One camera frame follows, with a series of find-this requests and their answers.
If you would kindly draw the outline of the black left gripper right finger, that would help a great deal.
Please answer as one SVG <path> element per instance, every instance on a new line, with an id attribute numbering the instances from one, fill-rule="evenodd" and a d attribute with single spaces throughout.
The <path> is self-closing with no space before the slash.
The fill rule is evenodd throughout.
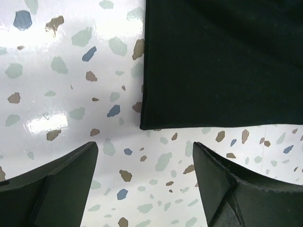
<path id="1" fill-rule="evenodd" d="M 209 227 L 301 227 L 303 187 L 240 166 L 200 142 L 193 145 Z"/>

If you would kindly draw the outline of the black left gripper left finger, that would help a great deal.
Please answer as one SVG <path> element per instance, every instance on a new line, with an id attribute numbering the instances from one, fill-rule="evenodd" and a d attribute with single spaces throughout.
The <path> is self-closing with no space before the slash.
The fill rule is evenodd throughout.
<path id="1" fill-rule="evenodd" d="M 2 227 L 79 227 L 98 146 L 88 142 L 29 172 L 0 183 Z"/>

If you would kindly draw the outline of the black t shirt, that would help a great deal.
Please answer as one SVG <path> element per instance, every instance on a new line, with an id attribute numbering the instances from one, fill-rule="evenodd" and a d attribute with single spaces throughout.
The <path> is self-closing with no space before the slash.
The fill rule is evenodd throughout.
<path id="1" fill-rule="evenodd" d="M 142 130 L 302 123 L 302 1 L 146 1 Z"/>

